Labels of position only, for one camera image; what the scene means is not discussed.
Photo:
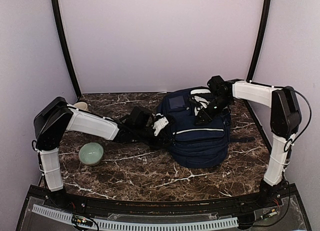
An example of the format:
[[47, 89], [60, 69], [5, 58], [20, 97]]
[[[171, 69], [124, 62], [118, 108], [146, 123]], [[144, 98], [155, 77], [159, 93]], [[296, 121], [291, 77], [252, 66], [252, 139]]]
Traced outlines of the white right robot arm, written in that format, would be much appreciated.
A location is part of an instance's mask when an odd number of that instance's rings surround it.
[[278, 185], [290, 163], [292, 146], [303, 134], [299, 131], [302, 113], [297, 97], [304, 99], [305, 96], [290, 86], [273, 86], [242, 79], [223, 80], [219, 75], [213, 76], [207, 86], [213, 100], [208, 104], [201, 104], [202, 108], [195, 118], [196, 126], [212, 122], [234, 99], [270, 108], [272, 147], [263, 181], [271, 187]]

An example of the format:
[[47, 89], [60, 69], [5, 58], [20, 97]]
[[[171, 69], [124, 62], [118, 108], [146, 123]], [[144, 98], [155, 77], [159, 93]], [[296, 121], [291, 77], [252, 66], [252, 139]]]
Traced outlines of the navy blue student backpack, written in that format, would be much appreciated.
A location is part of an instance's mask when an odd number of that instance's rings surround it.
[[253, 136], [231, 137], [231, 114], [225, 108], [207, 125], [194, 125], [194, 105], [189, 97], [200, 96], [212, 101], [213, 95], [207, 87], [193, 87], [168, 93], [157, 107], [157, 114], [172, 117], [173, 124], [161, 130], [172, 144], [166, 149], [181, 166], [190, 169], [211, 168], [221, 164], [227, 154], [229, 143], [247, 143]]

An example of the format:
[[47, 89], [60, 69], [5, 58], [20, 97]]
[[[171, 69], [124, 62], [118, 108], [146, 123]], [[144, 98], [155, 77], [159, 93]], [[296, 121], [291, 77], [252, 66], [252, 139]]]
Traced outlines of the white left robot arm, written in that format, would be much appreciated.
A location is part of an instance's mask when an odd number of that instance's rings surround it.
[[44, 175], [51, 201], [60, 209], [67, 209], [70, 197], [62, 190], [64, 181], [60, 165], [60, 146], [67, 133], [81, 133], [120, 143], [144, 143], [161, 149], [170, 143], [164, 133], [170, 124], [161, 113], [153, 114], [143, 106], [135, 106], [130, 114], [114, 119], [86, 111], [69, 104], [65, 98], [54, 98], [33, 120], [40, 171]]

